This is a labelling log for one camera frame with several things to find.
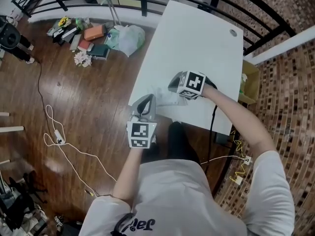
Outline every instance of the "black pants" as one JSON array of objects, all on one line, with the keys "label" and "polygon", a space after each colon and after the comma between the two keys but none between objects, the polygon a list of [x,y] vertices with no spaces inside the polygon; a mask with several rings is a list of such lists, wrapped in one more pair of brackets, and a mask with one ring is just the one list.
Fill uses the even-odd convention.
[{"label": "black pants", "polygon": [[[162,160],[159,154],[158,145],[151,144],[149,149],[145,149],[142,154],[141,163],[148,163]],[[190,146],[183,126],[179,122],[173,122],[168,127],[168,145],[166,159],[191,160],[200,164],[196,151]]]},{"label": "black pants", "polygon": [[[24,45],[26,48],[30,47],[31,43],[21,35],[20,44]],[[4,49],[6,52],[13,54],[15,57],[19,58],[20,60],[30,61],[30,55],[20,49],[18,46],[14,47],[13,49],[7,49],[1,46],[1,49]]]}]

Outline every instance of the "white cable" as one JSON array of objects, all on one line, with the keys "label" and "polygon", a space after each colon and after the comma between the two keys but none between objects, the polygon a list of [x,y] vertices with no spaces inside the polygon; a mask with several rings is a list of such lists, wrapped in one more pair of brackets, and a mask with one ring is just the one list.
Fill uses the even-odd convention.
[{"label": "white cable", "polygon": [[[51,108],[51,116],[49,116],[48,111],[47,111],[47,107],[48,107],[48,106]],[[54,120],[54,113],[53,113],[53,108],[52,108],[52,106],[47,105],[45,110],[46,110],[46,115],[48,116],[48,118],[50,118],[50,119],[52,120],[52,124],[53,124],[54,131],[56,131],[54,122],[60,124],[61,127],[63,128],[63,125],[62,125],[60,122]],[[47,135],[47,136],[49,137],[50,141],[52,142],[51,144],[47,144],[47,143],[46,143],[45,135]],[[63,149],[61,148],[61,146],[70,145],[71,147],[73,147],[74,149],[76,149],[76,150],[77,150],[79,153],[81,153],[81,154],[90,155],[90,156],[96,157],[96,158],[98,159],[99,163],[101,164],[101,166],[103,167],[104,171],[106,172],[106,174],[108,174],[115,182],[117,182],[116,179],[114,179],[114,177],[113,177],[112,175],[110,175],[110,174],[106,171],[104,165],[102,164],[102,162],[100,161],[100,159],[99,159],[98,156],[92,155],[92,154],[88,154],[88,153],[85,153],[85,152],[81,152],[80,150],[78,150],[78,149],[77,149],[75,146],[73,146],[72,144],[70,144],[70,143],[65,143],[64,128],[63,128],[63,139],[64,139],[64,144],[54,143],[53,139],[50,137],[49,134],[47,134],[47,133],[44,134],[44,143],[46,144],[46,146],[48,146],[48,147],[50,147],[50,146],[58,146],[58,148],[63,152],[63,154],[64,154],[65,158],[67,159],[67,161],[69,162],[69,164],[71,164],[71,166],[72,166],[73,170],[75,171],[75,173],[77,174],[78,178],[81,180],[81,182],[83,182],[88,188],[90,188],[90,189],[93,191],[95,197],[96,197],[96,194],[95,194],[94,190],[93,190],[91,187],[89,187],[89,185],[87,185],[87,184],[80,178],[79,174],[78,174],[77,171],[75,170],[73,164],[70,162],[70,160],[68,159],[67,155],[65,154],[65,152],[63,151]]]},{"label": "white cable", "polygon": [[213,158],[213,159],[209,160],[209,162],[211,162],[212,160],[216,160],[216,159],[219,159],[219,158],[223,158],[223,157],[237,157],[237,158],[242,159],[242,160],[244,160],[244,161],[247,160],[247,158],[239,157],[239,156],[237,156],[237,155],[224,155],[224,156],[220,156],[220,157]]}]

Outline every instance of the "black railing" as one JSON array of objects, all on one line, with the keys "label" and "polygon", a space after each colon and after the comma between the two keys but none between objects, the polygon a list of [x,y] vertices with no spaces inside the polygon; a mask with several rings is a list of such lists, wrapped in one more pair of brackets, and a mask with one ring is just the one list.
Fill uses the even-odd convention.
[{"label": "black railing", "polygon": [[[43,4],[40,4],[40,2],[43,0],[12,0],[12,2],[20,8],[20,10],[27,16],[31,17],[34,14],[45,12],[45,11],[50,11],[50,10],[55,10],[55,9],[63,9],[64,11],[67,11],[68,8],[70,7],[83,7],[83,6],[108,6],[107,4],[100,5],[99,3],[81,3],[81,4],[65,4],[64,2],[70,1],[70,0],[53,0],[50,2],[46,2]],[[157,11],[157,10],[150,10],[148,9],[148,3],[154,3],[162,6],[166,6],[167,3],[163,1],[158,1],[158,0],[137,0],[140,1],[141,6],[136,7],[136,6],[127,6],[127,5],[121,5],[121,4],[116,4],[115,7],[120,7],[120,8],[128,8],[128,9],[136,9],[136,10],[141,10],[142,16],[146,17],[147,13],[155,13],[155,14],[163,14],[162,11]],[[245,48],[244,47],[244,55],[247,55],[260,46],[264,45],[268,41],[272,40],[279,34],[286,32],[290,37],[294,36],[296,33],[294,30],[290,27],[290,25],[276,12],[274,11],[269,5],[267,5],[264,1],[262,0],[249,0],[252,3],[256,4],[260,9],[262,9],[264,12],[266,12],[271,18],[274,19],[278,23],[278,26],[275,27],[274,29],[271,29],[266,23],[264,23],[261,19],[250,13],[249,11],[245,10],[243,7],[239,6],[238,4],[230,1],[230,0],[221,0],[222,2],[225,2],[234,8],[238,9],[242,13],[246,14],[247,16],[251,17],[254,19],[258,24],[260,24],[263,28],[267,30],[267,34],[262,35],[258,33],[255,29],[252,27],[248,26],[241,20],[235,18],[233,15],[230,15],[226,13],[223,10],[220,10],[214,6],[211,6],[207,3],[204,3],[199,0],[186,0],[189,2],[192,2],[194,4],[200,5],[202,8],[207,8],[209,12],[216,12],[219,15],[222,15],[231,21],[239,24],[242,26],[244,29],[250,31],[253,33],[258,40],[254,41],[252,39],[249,39],[248,37],[245,36],[244,34],[244,41],[246,41],[249,44],[249,47]],[[55,4],[57,3],[59,6],[56,7],[49,7],[45,8],[45,6]]]}]

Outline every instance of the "white t-shirt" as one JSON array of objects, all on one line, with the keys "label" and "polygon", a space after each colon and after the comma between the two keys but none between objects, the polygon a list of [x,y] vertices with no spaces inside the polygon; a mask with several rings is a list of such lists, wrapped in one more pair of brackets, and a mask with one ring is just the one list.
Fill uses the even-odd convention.
[{"label": "white t-shirt", "polygon": [[80,236],[290,236],[294,204],[280,157],[268,151],[254,164],[252,187],[243,220],[224,211],[212,198],[201,167],[188,160],[162,160],[140,166],[139,191],[132,211],[112,197],[95,199]]}]

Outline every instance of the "wooden floor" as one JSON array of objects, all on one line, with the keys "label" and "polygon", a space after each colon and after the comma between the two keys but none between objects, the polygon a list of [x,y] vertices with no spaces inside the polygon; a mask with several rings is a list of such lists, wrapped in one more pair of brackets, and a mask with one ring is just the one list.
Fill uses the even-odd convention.
[{"label": "wooden floor", "polygon": [[[83,152],[97,155],[106,170],[118,177],[129,148],[126,121],[128,100],[154,30],[146,30],[145,45],[129,58],[112,51],[107,61],[93,61],[91,67],[74,64],[69,45],[60,47],[46,36],[53,22],[29,25],[25,20],[19,30],[35,48],[32,54],[41,62],[40,91],[45,104],[54,109],[54,119],[63,123],[66,141]],[[0,126],[25,127],[25,131],[0,134],[0,159],[12,163],[1,166],[5,179],[18,179],[23,172],[35,169],[37,181],[48,189],[48,208],[71,219],[83,220],[93,201],[84,192],[64,155],[56,147],[46,147],[43,135],[48,132],[40,95],[37,92],[39,64],[28,65],[6,54],[0,68]],[[171,120],[159,117],[157,138],[162,152],[167,142]],[[49,129],[53,132],[49,120]],[[209,132],[185,125],[191,145],[200,160],[206,161]],[[69,146],[63,147],[79,175],[101,195],[109,194],[114,181],[108,177],[95,158],[81,155]],[[228,150],[214,147],[212,157],[226,155]],[[210,164],[208,180],[213,188],[225,159]]]}]

